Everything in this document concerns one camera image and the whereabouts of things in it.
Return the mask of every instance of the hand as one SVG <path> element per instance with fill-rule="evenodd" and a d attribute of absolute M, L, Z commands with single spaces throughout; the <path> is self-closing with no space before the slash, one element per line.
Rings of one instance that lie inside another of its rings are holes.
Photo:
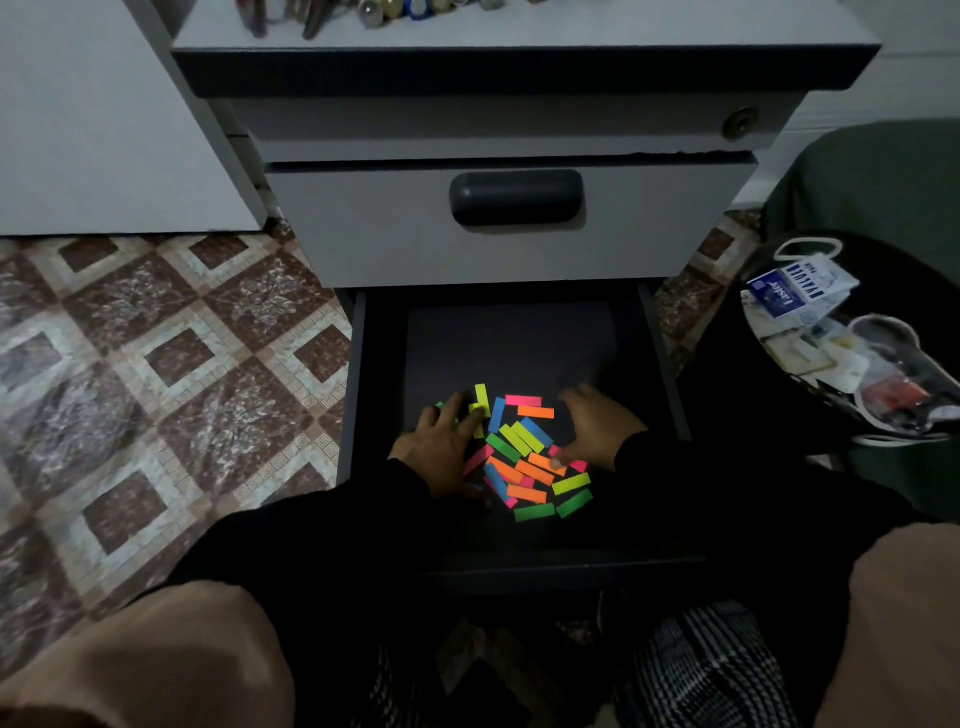
<path fill-rule="evenodd" d="M 464 402 L 458 392 L 444 405 L 438 418 L 436 407 L 426 407 L 420 414 L 415 432 L 400 435 L 390 451 L 396 458 L 423 478 L 433 497 L 466 496 L 482 498 L 482 491 L 464 482 L 464 453 L 473 432 L 486 416 L 482 408 L 470 412 L 454 429 L 454 420 Z"/>
<path fill-rule="evenodd" d="M 570 410 L 576 439 L 558 452 L 561 465 L 586 460 L 612 471 L 613 461 L 628 437 L 646 432 L 647 426 L 622 404 L 600 394 L 589 384 L 564 390 L 560 400 Z"/>

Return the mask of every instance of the orange sticky note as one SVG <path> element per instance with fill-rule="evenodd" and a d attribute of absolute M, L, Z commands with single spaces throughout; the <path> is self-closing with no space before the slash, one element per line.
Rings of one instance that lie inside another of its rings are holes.
<path fill-rule="evenodd" d="M 515 471 L 506 463 L 497 460 L 495 457 L 491 457 L 487 462 L 491 463 L 496 468 L 496 471 L 500 473 L 500 476 L 508 483 L 519 485 L 523 482 L 523 473 Z"/>
<path fill-rule="evenodd" d="M 541 420 L 552 420 L 553 410 L 550 407 L 518 407 L 516 415 L 518 417 L 538 417 Z"/>
<path fill-rule="evenodd" d="M 548 475 L 540 468 L 534 468 L 530 463 L 525 460 L 520 460 L 516 464 L 516 469 L 519 470 L 524 475 L 530 475 L 534 480 L 537 480 L 543 485 L 553 485 L 553 475 Z"/>
<path fill-rule="evenodd" d="M 535 452 L 531 452 L 530 456 L 527 458 L 531 463 L 536 465 L 538 468 L 543 468 L 549 473 L 554 473 L 556 475 L 566 475 L 566 468 L 560 468 L 559 470 L 554 470 L 550 467 L 550 460 L 543 457 L 542 455 L 537 455 Z"/>
<path fill-rule="evenodd" d="M 546 493 L 543 491 L 535 491 L 533 488 L 521 488 L 518 485 L 508 486 L 507 495 L 509 497 L 515 497 L 518 500 L 530 500 L 534 503 L 546 502 Z"/>

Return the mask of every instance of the drawer handle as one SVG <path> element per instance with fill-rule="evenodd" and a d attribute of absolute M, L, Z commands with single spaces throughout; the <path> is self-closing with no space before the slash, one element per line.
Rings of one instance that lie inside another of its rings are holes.
<path fill-rule="evenodd" d="M 450 183 L 453 219 L 465 227 L 566 223 L 583 205 L 573 169 L 466 172 Z"/>

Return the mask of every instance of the left hand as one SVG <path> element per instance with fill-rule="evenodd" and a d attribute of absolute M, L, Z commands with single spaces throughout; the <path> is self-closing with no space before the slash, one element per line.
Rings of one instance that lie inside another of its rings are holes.
<path fill-rule="evenodd" d="M 436 407 L 425 407 L 417 430 L 400 435 L 390 451 L 389 459 L 405 463 L 423 478 L 433 497 L 484 496 L 482 491 L 464 482 L 464 453 L 486 413 L 478 407 L 454 429 L 454 420 L 463 403 L 464 395 L 458 392 L 447 401 L 439 417 Z"/>

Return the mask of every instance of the patterned tile floor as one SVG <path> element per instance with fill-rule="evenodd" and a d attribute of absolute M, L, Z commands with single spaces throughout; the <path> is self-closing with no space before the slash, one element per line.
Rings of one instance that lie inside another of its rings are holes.
<path fill-rule="evenodd" d="M 678 365 L 757 223 L 725 216 L 658 294 Z M 0 679 L 217 518 L 331 487 L 350 336 L 284 223 L 0 240 Z"/>

